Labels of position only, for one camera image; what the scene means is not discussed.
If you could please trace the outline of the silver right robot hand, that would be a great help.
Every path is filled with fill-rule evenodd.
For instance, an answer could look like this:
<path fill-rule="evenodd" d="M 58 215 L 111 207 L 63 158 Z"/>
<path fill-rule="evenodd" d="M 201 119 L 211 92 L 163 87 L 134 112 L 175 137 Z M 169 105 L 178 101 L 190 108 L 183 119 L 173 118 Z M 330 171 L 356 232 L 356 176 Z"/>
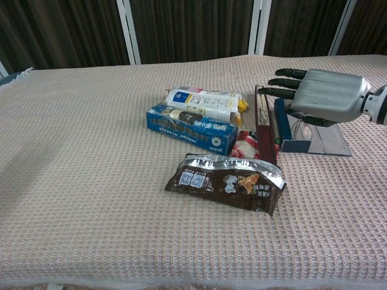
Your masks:
<path fill-rule="evenodd" d="M 359 118 L 371 85 L 362 76 L 321 69 L 282 68 L 258 94 L 288 100 L 284 112 L 313 126 L 330 127 Z"/>

